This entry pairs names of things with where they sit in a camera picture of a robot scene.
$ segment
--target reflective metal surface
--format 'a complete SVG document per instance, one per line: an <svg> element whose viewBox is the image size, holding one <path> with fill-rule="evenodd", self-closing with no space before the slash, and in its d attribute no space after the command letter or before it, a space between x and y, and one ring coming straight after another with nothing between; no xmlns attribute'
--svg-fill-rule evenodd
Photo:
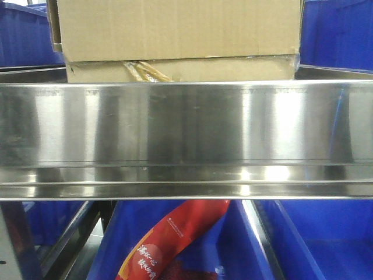
<svg viewBox="0 0 373 280"><path fill-rule="evenodd" d="M0 85L0 197L373 197L373 82Z"/></svg>
<svg viewBox="0 0 373 280"><path fill-rule="evenodd" d="M256 237L256 241L260 244L260 247L262 249L261 253L266 256L266 261L268 262L268 266L272 270L274 279L285 280L276 254L272 249L269 237L267 236L265 228L263 227L263 223L257 211L256 205L251 200L242 200L242 204L247 215L249 228L253 231Z"/></svg>
<svg viewBox="0 0 373 280"><path fill-rule="evenodd" d="M21 202L0 203L0 279L42 280Z"/></svg>
<svg viewBox="0 0 373 280"><path fill-rule="evenodd" d="M0 83L66 83L65 67L0 68Z"/></svg>
<svg viewBox="0 0 373 280"><path fill-rule="evenodd" d="M311 65L301 65L295 73L297 80L313 80L313 79L358 79L367 80L373 79L372 71L346 68L327 68Z"/></svg>
<svg viewBox="0 0 373 280"><path fill-rule="evenodd" d="M43 273L43 276L46 276L46 274L50 271L51 267L55 264L56 260L61 255L61 252L66 248L66 245L69 243L69 241L71 241L72 239L71 237L78 230L79 226L81 226L81 223L85 221L84 218L86 214L88 213L89 209L92 207L92 205L93 205L93 201L84 202L82 207L80 207L80 209L77 211L75 216L70 221L69 225L66 227L66 229L62 233L61 237L48 251L48 254L46 254L44 258L41 260L41 272ZM97 216L97 212L93 216L94 216L93 220L96 221L95 217ZM74 240L73 245L74 247L77 246L76 240Z"/></svg>

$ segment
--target box flap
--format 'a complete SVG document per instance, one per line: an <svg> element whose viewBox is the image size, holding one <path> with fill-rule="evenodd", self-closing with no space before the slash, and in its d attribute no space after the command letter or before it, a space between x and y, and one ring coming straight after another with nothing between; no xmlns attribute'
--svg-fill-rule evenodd
<svg viewBox="0 0 373 280"><path fill-rule="evenodd" d="M299 0L59 0L69 61L295 54Z"/></svg>
<svg viewBox="0 0 373 280"><path fill-rule="evenodd" d="M47 15L50 23L51 40L54 51L62 51L57 0L47 0Z"/></svg>

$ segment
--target blue storage crate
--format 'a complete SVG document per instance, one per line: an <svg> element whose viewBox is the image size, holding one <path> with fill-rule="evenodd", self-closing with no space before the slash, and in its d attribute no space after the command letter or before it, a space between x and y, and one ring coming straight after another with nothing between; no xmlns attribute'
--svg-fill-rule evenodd
<svg viewBox="0 0 373 280"><path fill-rule="evenodd" d="M34 245L53 245L82 204L82 201L24 202Z"/></svg>
<svg viewBox="0 0 373 280"><path fill-rule="evenodd" d="M373 70L373 1L308 0L301 63Z"/></svg>
<svg viewBox="0 0 373 280"><path fill-rule="evenodd" d="M63 64L53 52L47 14L0 2L0 67Z"/></svg>
<svg viewBox="0 0 373 280"><path fill-rule="evenodd" d="M105 232L88 280L115 279L137 242L182 201L120 201ZM177 259L183 268L216 272L226 280L274 279L252 231L244 201L232 201L226 215Z"/></svg>
<svg viewBox="0 0 373 280"><path fill-rule="evenodd" d="M263 201L259 209L286 279L373 279L373 201Z"/></svg>

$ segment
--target red package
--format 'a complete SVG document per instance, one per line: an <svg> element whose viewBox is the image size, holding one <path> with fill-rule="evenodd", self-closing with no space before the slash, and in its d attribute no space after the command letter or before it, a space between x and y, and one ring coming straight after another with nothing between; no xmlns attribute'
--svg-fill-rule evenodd
<svg viewBox="0 0 373 280"><path fill-rule="evenodd" d="M189 200L167 214L133 248L115 280L156 280L186 246L226 212L228 200Z"/></svg>

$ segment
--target brown cardboard box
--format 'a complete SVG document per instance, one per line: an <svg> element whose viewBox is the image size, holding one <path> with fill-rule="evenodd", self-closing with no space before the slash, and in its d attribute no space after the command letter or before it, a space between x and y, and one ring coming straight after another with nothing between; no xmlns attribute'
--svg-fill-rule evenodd
<svg viewBox="0 0 373 280"><path fill-rule="evenodd" d="M260 81L293 79L297 55L148 61L176 82ZM70 62L70 83L134 82L122 61Z"/></svg>
<svg viewBox="0 0 373 280"><path fill-rule="evenodd" d="M300 0L58 0L58 11L70 62L297 54L299 49ZM55 39L58 17L50 18Z"/></svg>

